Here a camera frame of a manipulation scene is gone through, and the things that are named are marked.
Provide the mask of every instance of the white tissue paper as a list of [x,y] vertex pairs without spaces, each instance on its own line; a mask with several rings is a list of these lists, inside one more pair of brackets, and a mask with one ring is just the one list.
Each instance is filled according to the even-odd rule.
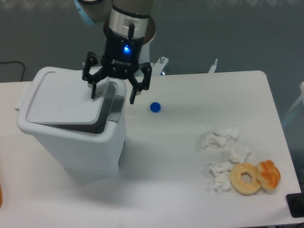
[[222,130],[218,130],[214,132],[215,135],[222,136],[227,140],[234,140],[236,141],[239,137],[241,137],[241,128],[226,128]]
[[230,189],[229,172],[222,172],[214,179],[213,187],[218,195]]
[[232,165],[228,161],[222,163],[211,162],[209,168],[213,172],[213,175],[217,177],[221,172],[228,172],[232,170]]
[[229,160],[231,162],[243,164],[246,157],[250,153],[250,149],[248,146],[237,146],[231,147],[229,152]]
[[226,145],[226,143],[227,143],[226,138],[210,133],[205,139],[201,141],[199,150],[202,152],[207,146],[210,145],[217,145],[223,148]]

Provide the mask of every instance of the blue bottle cap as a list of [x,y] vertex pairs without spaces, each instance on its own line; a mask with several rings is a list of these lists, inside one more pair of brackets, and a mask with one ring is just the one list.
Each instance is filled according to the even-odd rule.
[[160,103],[158,103],[158,102],[153,102],[153,103],[151,103],[151,105],[150,105],[150,109],[151,109],[151,111],[152,112],[154,112],[154,113],[158,113],[160,110],[161,110],[161,104]]

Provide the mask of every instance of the robotic arm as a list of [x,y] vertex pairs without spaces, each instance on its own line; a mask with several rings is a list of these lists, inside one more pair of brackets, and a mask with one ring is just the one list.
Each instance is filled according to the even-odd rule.
[[[138,63],[146,34],[153,0],[74,0],[74,3],[87,24],[109,20],[109,29],[104,54],[102,57],[88,52],[82,79],[92,84],[94,99],[96,84],[106,78],[128,79],[133,86],[130,103],[142,90],[148,90],[152,67],[150,63]],[[95,74],[90,68],[98,63],[103,66]],[[134,76],[141,70],[144,77],[138,82]]]

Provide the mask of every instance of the orange object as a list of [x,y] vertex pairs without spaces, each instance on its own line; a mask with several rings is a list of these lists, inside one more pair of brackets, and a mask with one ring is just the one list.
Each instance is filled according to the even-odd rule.
[[271,160],[261,161],[256,165],[256,178],[262,188],[273,190],[281,180],[280,171]]
[[[250,163],[236,164],[230,172],[231,185],[240,193],[244,195],[251,195],[256,193],[261,185],[256,178],[257,168]],[[242,180],[242,175],[248,174],[251,177],[251,182]]]

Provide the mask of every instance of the gray floor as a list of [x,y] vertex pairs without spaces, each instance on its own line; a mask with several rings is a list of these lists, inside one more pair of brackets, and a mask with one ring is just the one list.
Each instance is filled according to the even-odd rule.
[[[84,25],[72,0],[0,2],[0,61],[22,61],[25,80],[46,66],[81,69],[87,51],[102,55],[102,24]],[[170,59],[168,74],[261,70],[281,116],[304,81],[301,0],[155,0],[157,33],[151,61]],[[0,82],[18,81],[22,67],[0,65]],[[304,113],[285,129],[296,169],[304,167]]]

